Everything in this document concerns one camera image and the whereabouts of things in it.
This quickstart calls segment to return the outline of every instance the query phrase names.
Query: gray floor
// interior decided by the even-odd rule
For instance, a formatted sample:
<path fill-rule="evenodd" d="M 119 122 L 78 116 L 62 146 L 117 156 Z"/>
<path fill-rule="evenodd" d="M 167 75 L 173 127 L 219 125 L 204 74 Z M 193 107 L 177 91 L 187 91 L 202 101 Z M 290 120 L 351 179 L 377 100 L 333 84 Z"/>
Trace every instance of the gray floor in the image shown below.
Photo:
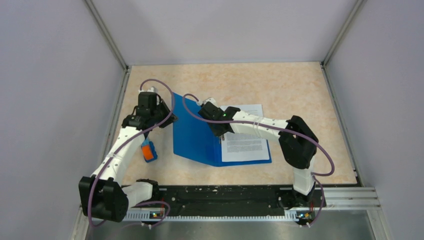
<path fill-rule="evenodd" d="M 88 240 L 373 240 L 366 211 L 326 211 L 311 227 L 291 222 L 165 222 L 149 230 L 130 222 L 107 222 Z"/>

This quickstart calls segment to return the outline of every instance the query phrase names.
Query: white wall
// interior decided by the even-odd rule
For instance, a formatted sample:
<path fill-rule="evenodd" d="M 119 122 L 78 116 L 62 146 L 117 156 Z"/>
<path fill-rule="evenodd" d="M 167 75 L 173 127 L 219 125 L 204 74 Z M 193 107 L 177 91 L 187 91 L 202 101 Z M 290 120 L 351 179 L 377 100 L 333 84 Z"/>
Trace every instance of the white wall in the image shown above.
<path fill-rule="evenodd" d="M 359 170 L 394 239 L 422 239 L 424 1 L 368 1 L 329 65 Z"/>
<path fill-rule="evenodd" d="M 355 0 L 94 0 L 129 65 L 322 61 Z"/>
<path fill-rule="evenodd" d="M 0 239 L 69 239 L 122 70 L 82 0 L 0 7 Z"/>

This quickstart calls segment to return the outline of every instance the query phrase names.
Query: orange object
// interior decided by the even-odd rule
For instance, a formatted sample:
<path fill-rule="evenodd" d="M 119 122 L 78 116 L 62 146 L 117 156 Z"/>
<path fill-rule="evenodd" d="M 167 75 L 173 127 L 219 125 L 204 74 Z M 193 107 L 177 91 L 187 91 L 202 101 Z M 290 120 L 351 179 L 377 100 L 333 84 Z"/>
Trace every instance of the orange object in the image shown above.
<path fill-rule="evenodd" d="M 141 150 L 143 151 L 143 155 L 146 161 L 152 160 L 154 158 L 152 150 L 150 149 L 149 145 L 142 146 Z"/>

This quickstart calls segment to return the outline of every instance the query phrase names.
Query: tabletop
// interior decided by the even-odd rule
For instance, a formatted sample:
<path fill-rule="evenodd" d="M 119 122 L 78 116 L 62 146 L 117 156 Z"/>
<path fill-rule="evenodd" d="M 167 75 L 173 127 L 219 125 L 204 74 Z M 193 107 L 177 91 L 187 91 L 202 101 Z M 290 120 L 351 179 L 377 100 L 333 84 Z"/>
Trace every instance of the tabletop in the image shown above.
<path fill-rule="evenodd" d="M 334 161 L 335 172 L 318 177 L 323 184 L 356 184 L 355 173 L 319 62 L 223 63 L 133 66 L 129 76 L 119 123 L 137 105 L 138 89 L 146 79 L 159 79 L 173 92 L 191 93 L 200 100 L 215 98 L 219 105 L 262 104 L 271 119 L 300 116 Z M 169 92 L 155 86 L 171 107 Z M 269 142 L 272 163 L 214 167 L 173 153 L 172 125 L 149 133 L 158 159 L 146 163 L 141 148 L 135 153 L 122 184 L 151 179 L 160 185 L 270 185 L 293 184 L 293 168 L 286 163 L 277 142 Z M 314 172 L 331 169 L 318 150 Z"/>

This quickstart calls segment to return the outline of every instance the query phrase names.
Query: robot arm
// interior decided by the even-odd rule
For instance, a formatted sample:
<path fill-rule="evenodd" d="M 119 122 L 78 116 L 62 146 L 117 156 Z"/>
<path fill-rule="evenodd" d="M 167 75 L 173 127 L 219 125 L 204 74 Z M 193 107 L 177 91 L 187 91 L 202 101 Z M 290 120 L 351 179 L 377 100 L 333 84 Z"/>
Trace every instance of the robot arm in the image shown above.
<path fill-rule="evenodd" d="M 251 134 L 263 139 L 278 142 L 286 162 L 293 167 L 293 189 L 306 196 L 305 200 L 308 202 L 315 188 L 315 181 L 312 178 L 311 172 L 313 171 L 317 147 L 301 137 L 258 125 L 265 124 L 282 129 L 290 129 L 302 133 L 318 142 L 317 137 L 302 118 L 293 116 L 290 120 L 270 119 L 248 114 L 232 106 L 229 106 L 224 111 L 220 109 L 220 106 L 213 98 L 208 98 L 202 103 L 198 103 L 198 105 L 201 106 L 198 114 L 206 120 L 249 121 L 256 123 L 208 123 L 213 134 L 217 137 L 230 132 L 235 134 Z"/>
<path fill-rule="evenodd" d="M 89 194 L 93 182 L 109 158 L 112 160 L 95 186 L 91 205 L 93 217 L 121 222 L 128 208 L 152 197 L 154 187 L 157 187 L 156 182 L 142 180 L 122 188 L 122 180 L 136 150 L 140 148 L 149 133 L 134 136 L 161 122 L 169 113 L 170 110 L 157 94 L 155 87 L 151 87 L 148 91 L 139 91 L 138 105 L 134 107 L 132 114 L 123 120 L 122 128 L 109 154 L 90 177 L 84 176 L 79 181 L 79 195 L 84 215 L 88 215 Z M 177 117 L 172 114 L 159 127 L 164 128 L 176 120 Z"/>

